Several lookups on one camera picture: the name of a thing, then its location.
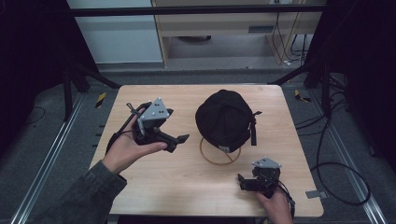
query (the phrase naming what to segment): human hand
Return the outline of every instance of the human hand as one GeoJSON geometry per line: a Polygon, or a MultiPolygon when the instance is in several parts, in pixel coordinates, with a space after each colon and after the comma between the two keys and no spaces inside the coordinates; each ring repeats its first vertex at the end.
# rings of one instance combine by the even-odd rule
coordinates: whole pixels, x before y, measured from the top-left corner
{"type": "Polygon", "coordinates": [[[289,202],[282,190],[276,188],[271,199],[266,198],[261,192],[256,192],[256,197],[275,224],[293,223],[289,202]]]}
{"type": "MultiPolygon", "coordinates": [[[[131,131],[137,117],[134,116],[123,130],[131,131]]],[[[102,160],[103,165],[112,173],[118,175],[121,171],[131,166],[138,159],[161,150],[166,149],[167,145],[163,142],[151,143],[139,146],[132,136],[132,132],[123,133],[113,143],[110,150],[102,160]]]]}

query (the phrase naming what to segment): white cabinet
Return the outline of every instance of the white cabinet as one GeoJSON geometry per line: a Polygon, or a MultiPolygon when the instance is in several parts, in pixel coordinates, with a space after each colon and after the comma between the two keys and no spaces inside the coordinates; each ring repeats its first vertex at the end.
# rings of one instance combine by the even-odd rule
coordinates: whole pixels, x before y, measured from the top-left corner
{"type": "MultiPolygon", "coordinates": [[[[268,5],[274,0],[151,0],[155,7],[268,5]]],[[[326,0],[289,0],[281,4],[320,4],[326,0]]],[[[292,39],[297,34],[313,34],[321,12],[233,13],[156,16],[163,60],[172,36],[266,35],[276,60],[287,59],[292,39]]]]}
{"type": "MultiPolygon", "coordinates": [[[[67,0],[71,8],[151,7],[149,0],[67,0]]],[[[162,63],[153,16],[81,17],[78,26],[96,63],[162,63]]]]}

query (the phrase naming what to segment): jacket sleeve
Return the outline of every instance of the jacket sleeve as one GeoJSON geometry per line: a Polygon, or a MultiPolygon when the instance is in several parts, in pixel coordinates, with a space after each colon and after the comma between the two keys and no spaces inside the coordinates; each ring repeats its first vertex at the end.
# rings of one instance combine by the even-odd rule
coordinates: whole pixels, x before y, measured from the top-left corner
{"type": "Polygon", "coordinates": [[[96,163],[34,223],[104,223],[126,180],[96,163]]]}

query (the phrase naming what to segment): gray floor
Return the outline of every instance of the gray floor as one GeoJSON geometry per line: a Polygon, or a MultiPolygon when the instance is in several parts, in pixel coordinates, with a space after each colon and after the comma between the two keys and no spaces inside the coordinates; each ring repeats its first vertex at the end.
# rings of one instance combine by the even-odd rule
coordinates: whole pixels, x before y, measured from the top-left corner
{"type": "MultiPolygon", "coordinates": [[[[246,38],[212,36],[207,42],[186,42],[175,38],[172,44],[170,62],[166,68],[139,67],[133,69],[133,72],[118,71],[117,73],[107,70],[103,75],[120,84],[263,84],[283,77],[299,65],[299,62],[291,66],[277,64],[265,37],[258,35],[246,38]]],[[[315,103],[296,100],[294,97],[294,89],[299,89],[303,97],[310,98],[315,98],[320,91],[319,88],[310,91],[301,88],[303,77],[304,75],[295,78],[283,88],[295,123],[320,116],[315,103]]],[[[77,94],[74,91],[75,99],[82,98],[81,108],[36,199],[30,217],[42,212],[89,168],[103,125],[106,124],[117,95],[117,90],[111,90],[92,79],[89,81],[92,84],[89,93],[77,94]],[[95,108],[96,100],[103,91],[107,94],[106,99],[101,108],[95,108]]],[[[333,103],[339,100],[343,98],[337,95],[333,103]]],[[[21,130],[11,146],[12,153],[0,161],[0,223],[8,223],[15,214],[34,181],[42,161],[46,158],[57,132],[61,129],[64,115],[62,86],[40,93],[36,97],[35,105],[39,107],[33,110],[27,120],[27,123],[33,123],[21,130]]],[[[384,159],[370,156],[369,146],[355,120],[347,112],[346,106],[341,105],[334,110],[333,127],[342,137],[344,147],[358,170],[370,184],[375,201],[387,222],[396,223],[396,214],[393,212],[396,205],[396,175],[384,159]]],[[[323,125],[324,122],[321,121],[299,130],[298,133],[316,133],[323,128],[323,125]]],[[[339,146],[333,141],[332,134],[333,132],[327,131],[324,135],[321,161],[342,161],[337,152],[339,146]]],[[[319,134],[301,136],[300,139],[308,164],[312,167],[316,162],[319,134]]],[[[323,167],[321,173],[324,181],[331,187],[331,191],[347,200],[354,202],[358,200],[350,177],[343,168],[323,167]]],[[[312,174],[318,189],[324,190],[316,172],[312,174]]],[[[323,199],[322,202],[325,209],[322,217],[315,219],[298,217],[295,223],[375,223],[367,217],[367,207],[346,205],[333,196],[323,199]]]]}

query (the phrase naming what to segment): metal frame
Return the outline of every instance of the metal frame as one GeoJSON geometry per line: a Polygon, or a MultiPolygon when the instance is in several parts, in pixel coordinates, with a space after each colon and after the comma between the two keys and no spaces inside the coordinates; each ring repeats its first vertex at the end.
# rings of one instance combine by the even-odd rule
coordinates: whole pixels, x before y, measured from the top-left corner
{"type": "MultiPolygon", "coordinates": [[[[318,111],[320,115],[325,116],[325,113],[321,109],[321,106],[319,104],[320,100],[318,96],[313,92],[309,91],[313,102],[318,108],[318,111]]],[[[341,136],[338,134],[335,126],[330,123],[329,126],[329,134],[331,136],[332,142],[334,143],[334,148],[335,151],[338,155],[338,158],[340,159],[341,163],[351,167],[352,169],[359,171],[358,167],[356,166],[355,162],[352,160],[351,156],[347,152],[347,148],[343,143],[343,140],[341,136]]],[[[364,184],[364,182],[357,178],[352,172],[346,171],[349,181],[352,184],[356,194],[358,195],[358,198],[360,200],[364,200],[366,195],[367,195],[367,188],[364,184]]],[[[363,205],[363,209],[367,214],[367,217],[370,219],[372,223],[375,224],[385,224],[388,223],[386,218],[384,217],[384,214],[381,211],[381,208],[379,207],[378,203],[375,200],[374,195],[372,194],[370,197],[370,200],[363,205]]]]}
{"type": "Polygon", "coordinates": [[[53,16],[105,17],[143,16],[176,14],[218,14],[218,13],[268,13],[268,12],[318,12],[326,4],[289,5],[241,5],[241,6],[196,6],[196,7],[117,7],[117,8],[78,8],[69,10],[43,10],[53,16]]]}
{"type": "Polygon", "coordinates": [[[46,183],[46,180],[50,174],[50,171],[53,167],[53,164],[56,161],[56,158],[59,155],[59,152],[64,145],[64,141],[69,134],[74,121],[78,115],[78,112],[81,108],[81,103],[84,100],[85,93],[79,93],[77,95],[76,102],[74,104],[74,111],[70,116],[70,119],[65,121],[61,127],[61,130],[58,132],[52,146],[47,154],[46,159],[44,159],[40,170],[38,171],[37,175],[35,176],[35,180],[33,181],[32,185],[30,186],[29,190],[27,191],[26,195],[23,198],[18,210],[15,212],[14,216],[11,219],[11,224],[23,224],[27,221],[33,206],[35,205],[35,201],[38,198],[41,190],[46,183]]]}

